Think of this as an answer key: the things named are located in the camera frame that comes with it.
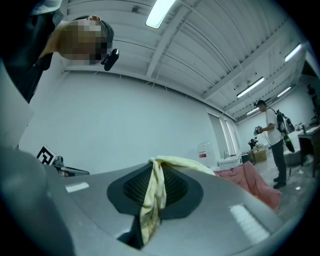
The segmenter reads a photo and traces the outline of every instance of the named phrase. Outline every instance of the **bottle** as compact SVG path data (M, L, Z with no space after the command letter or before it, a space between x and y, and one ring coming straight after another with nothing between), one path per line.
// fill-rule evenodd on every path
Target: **bottle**
M213 145L209 141L203 142L197 146L197 150L199 162L208 168L212 167L214 165Z

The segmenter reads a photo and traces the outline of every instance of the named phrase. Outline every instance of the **dark sleeve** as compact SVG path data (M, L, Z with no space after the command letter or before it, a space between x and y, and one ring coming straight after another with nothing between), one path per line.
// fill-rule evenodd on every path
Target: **dark sleeve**
M28 102L43 72L43 68L41 66L35 67L35 63L56 27L53 22L55 13L29 16L21 33L12 33L11 40L14 43L3 54L6 71Z

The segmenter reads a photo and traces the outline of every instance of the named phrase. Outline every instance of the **white cabinet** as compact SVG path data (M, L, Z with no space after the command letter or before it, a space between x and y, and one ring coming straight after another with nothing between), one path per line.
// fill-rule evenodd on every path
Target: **white cabinet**
M226 159L220 159L218 161L218 165L220 167L220 171L229 170L230 168L234 168L239 165L242 165L241 154L239 153L234 156L229 156Z

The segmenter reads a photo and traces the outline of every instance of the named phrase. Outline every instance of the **yellow cloth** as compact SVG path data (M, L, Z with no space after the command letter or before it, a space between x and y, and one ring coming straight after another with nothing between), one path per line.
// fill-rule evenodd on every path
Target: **yellow cloth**
M203 164L181 157L158 156L157 158L151 158L149 162L153 162L153 168L143 206L140 211L140 227L143 244L149 241L150 237L160 226L159 211L166 207L167 194L164 173L161 166L162 163L173 167L186 167L206 174L215 175L212 170Z

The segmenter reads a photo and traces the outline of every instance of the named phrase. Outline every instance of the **pink cloth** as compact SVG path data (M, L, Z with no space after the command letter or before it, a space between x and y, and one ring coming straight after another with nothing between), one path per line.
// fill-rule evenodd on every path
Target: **pink cloth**
M229 170L215 171L218 177L227 179L260 199L272 209L278 207L282 193L269 186L249 161Z

